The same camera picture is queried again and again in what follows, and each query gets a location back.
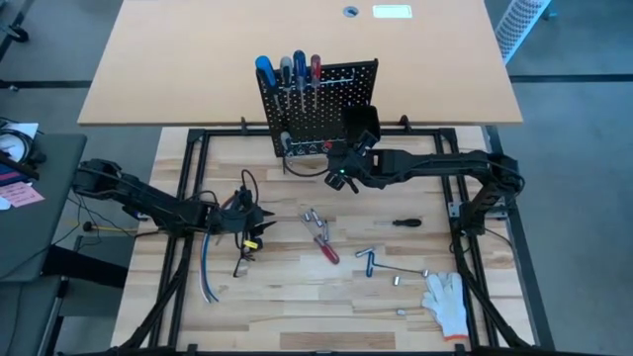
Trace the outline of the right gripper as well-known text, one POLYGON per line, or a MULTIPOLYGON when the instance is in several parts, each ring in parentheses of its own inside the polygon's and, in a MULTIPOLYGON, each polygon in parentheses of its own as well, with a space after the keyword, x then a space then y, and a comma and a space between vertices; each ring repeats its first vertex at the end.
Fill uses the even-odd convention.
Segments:
POLYGON ((387 177, 380 166, 384 151, 369 150, 379 140, 380 133, 372 133, 365 130, 358 136, 356 152, 347 150, 346 144, 334 144, 329 149, 328 162, 340 161, 339 176, 345 184, 350 186, 352 191, 358 191, 354 183, 355 180, 366 187, 378 189, 384 189, 388 184, 392 183, 392 178, 387 177))

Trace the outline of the large red clear screwdriver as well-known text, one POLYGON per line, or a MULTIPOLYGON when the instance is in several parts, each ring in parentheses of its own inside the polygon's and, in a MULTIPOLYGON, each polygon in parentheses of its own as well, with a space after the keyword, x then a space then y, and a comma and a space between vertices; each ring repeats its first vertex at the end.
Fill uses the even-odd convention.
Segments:
POLYGON ((304 220, 304 213, 302 213, 301 220, 308 232, 312 235, 314 242, 322 254, 330 263, 337 265, 340 262, 340 258, 329 242, 323 241, 323 227, 318 227, 313 217, 310 222, 306 222, 304 220))

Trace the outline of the small red clear screwdriver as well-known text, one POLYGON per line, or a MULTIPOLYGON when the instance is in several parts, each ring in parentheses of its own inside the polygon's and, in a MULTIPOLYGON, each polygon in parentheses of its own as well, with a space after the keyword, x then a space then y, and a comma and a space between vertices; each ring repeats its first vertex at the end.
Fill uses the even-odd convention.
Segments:
POLYGON ((311 57, 311 86, 314 90, 314 108, 317 109, 318 102, 318 88, 320 86, 321 78, 321 59, 318 54, 313 54, 311 57))

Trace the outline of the blue clear handle screwdriver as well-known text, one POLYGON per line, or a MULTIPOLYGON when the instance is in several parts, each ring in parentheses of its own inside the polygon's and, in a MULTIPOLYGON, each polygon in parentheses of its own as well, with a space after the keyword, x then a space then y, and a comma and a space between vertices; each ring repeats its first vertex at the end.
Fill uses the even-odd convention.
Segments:
POLYGON ((306 66, 305 53, 302 50, 297 49, 293 53, 293 61, 294 61, 294 69, 295 69, 296 88, 300 94, 302 111, 305 112, 306 106, 305 106, 304 92, 305 92, 305 88, 307 84, 307 66, 306 66))

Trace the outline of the grey handle screwdriver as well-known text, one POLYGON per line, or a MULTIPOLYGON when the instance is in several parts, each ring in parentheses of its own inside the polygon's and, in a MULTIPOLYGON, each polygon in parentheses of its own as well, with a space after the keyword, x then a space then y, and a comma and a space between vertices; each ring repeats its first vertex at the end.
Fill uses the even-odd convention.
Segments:
POLYGON ((286 93, 286 109, 291 107, 290 92, 292 89, 293 60, 290 56, 283 56, 280 60, 281 79, 286 93))

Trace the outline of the black plastic bin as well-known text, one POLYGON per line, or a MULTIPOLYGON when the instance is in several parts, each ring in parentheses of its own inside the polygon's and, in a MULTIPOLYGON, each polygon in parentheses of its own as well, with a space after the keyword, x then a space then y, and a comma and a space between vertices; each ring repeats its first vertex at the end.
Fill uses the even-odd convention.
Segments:
POLYGON ((356 147, 358 136, 367 130, 380 133, 381 126, 378 111, 374 106, 345 107, 342 110, 342 121, 346 142, 356 147))

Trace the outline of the black metal pegboard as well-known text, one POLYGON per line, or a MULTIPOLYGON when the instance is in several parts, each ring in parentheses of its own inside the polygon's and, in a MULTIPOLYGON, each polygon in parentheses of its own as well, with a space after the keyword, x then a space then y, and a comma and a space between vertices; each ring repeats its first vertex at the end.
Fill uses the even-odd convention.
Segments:
POLYGON ((323 65, 318 88, 317 109, 314 108, 311 69, 307 68, 307 84, 304 92, 305 112, 302 111, 300 94, 296 88, 295 71, 292 75, 290 92, 291 107, 287 110, 281 71, 274 70, 282 114, 277 110, 273 95, 266 90, 256 74, 259 95, 275 155, 279 158, 291 158, 325 154, 321 148, 325 141, 332 143, 344 141, 342 110, 345 107, 369 106, 371 104, 378 65, 379 62, 376 59, 323 65), (281 132, 288 132, 292 138, 294 155, 291 157, 284 156, 280 140, 281 132))

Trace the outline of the silver mounting plate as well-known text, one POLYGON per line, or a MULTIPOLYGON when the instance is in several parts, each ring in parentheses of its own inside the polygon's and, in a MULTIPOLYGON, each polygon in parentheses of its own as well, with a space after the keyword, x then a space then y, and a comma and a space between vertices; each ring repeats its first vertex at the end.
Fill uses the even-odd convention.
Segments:
MULTIPOLYGON (((458 218, 460 216, 461 205, 461 202, 452 202, 447 204, 450 218, 458 218)), ((487 211, 486 218, 488 220, 502 221, 508 218, 508 212, 509 209, 505 205, 504 201, 500 201, 487 211)))

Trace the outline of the white rectangular plate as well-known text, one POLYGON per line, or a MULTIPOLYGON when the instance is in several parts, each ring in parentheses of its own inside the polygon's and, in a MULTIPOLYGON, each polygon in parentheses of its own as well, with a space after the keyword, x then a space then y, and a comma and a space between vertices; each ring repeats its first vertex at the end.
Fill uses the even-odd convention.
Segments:
POLYGON ((403 4, 374 5, 372 14, 377 19, 411 19, 413 17, 411 6, 403 4))

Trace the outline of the white work glove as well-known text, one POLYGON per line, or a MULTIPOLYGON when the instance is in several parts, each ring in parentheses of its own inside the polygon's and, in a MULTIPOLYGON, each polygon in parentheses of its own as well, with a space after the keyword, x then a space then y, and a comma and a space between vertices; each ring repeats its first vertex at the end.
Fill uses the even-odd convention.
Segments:
POLYGON ((459 273, 440 272, 426 277, 427 291, 421 305, 430 310, 446 340, 467 338, 467 313, 464 287, 459 273))

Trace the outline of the white perforated panel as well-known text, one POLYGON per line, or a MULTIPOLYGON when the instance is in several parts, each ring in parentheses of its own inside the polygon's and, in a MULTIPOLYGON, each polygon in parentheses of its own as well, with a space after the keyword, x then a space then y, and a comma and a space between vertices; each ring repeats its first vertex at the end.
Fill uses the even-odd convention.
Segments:
POLYGON ((495 37, 504 65, 507 65, 531 30, 549 17, 552 0, 511 0, 495 28, 495 37))

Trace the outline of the grey desk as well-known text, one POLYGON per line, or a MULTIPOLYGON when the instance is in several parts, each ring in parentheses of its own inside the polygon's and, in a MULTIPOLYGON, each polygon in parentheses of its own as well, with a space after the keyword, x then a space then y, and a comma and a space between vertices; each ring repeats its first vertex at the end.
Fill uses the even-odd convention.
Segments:
POLYGON ((38 278, 52 244, 71 181, 87 138, 83 134, 45 134, 36 146, 45 156, 33 188, 44 198, 0 212, 0 283, 38 278))

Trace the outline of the white paper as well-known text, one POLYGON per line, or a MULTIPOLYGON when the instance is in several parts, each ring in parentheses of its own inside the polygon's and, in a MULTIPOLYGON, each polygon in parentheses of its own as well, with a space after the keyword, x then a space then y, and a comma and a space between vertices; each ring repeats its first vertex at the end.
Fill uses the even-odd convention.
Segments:
POLYGON ((37 124, 0 121, 0 153, 22 164, 35 164, 41 154, 36 147, 37 124))

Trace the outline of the black caster wheel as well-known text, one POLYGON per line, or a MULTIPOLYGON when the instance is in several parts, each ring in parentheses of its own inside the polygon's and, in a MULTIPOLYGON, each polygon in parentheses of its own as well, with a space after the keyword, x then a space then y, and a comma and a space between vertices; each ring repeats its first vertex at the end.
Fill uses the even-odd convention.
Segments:
POLYGON ((26 43, 30 40, 30 35, 19 25, 7 25, 0 23, 0 32, 3 32, 10 40, 17 43, 26 43))

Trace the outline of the black aluminium frame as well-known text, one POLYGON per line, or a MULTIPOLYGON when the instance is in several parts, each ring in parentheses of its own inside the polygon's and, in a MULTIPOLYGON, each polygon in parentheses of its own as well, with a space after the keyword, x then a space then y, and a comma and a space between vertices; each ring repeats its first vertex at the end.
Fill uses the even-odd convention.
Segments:
MULTIPOLYGON (((403 149, 411 154, 467 153, 459 148, 454 128, 382 128, 379 148, 403 149)), ((386 190, 363 188, 353 194, 350 188, 332 190, 323 178, 286 175, 282 163, 289 158, 275 155, 269 128, 193 129, 187 132, 185 146, 172 145, 177 132, 162 132, 148 185, 177 193, 179 199, 223 203, 240 186, 258 193, 258 205, 272 211, 276 219, 264 230, 264 252, 255 252, 255 262, 247 267, 246 277, 232 278, 239 253, 233 248, 233 233, 193 232, 169 235, 167 257, 176 254, 177 239, 183 238, 180 260, 157 275, 158 237, 141 238, 136 243, 132 271, 124 289, 137 310, 123 308, 121 325, 132 320, 142 323, 121 345, 106 351, 73 356, 590 356, 561 352, 529 345, 516 335, 490 300, 487 273, 478 239, 457 230, 447 204, 473 200, 482 188, 471 176, 427 176, 422 180, 392 185, 386 190), (335 252, 352 252, 362 241, 379 242, 388 262, 417 263, 431 272, 459 272, 464 287, 464 304, 469 326, 466 350, 463 341, 446 343, 439 326, 430 326, 431 315, 414 311, 402 320, 393 315, 396 293, 413 307, 426 285, 416 275, 405 278, 404 292, 390 292, 386 275, 361 282, 361 259, 343 256, 334 265, 325 262, 300 215, 316 208, 318 215, 333 221, 335 252), (423 217, 422 226, 436 231, 399 229, 378 225, 377 218, 423 217), (211 272, 212 290, 222 297, 218 303, 204 301, 198 292, 198 277, 211 272)))

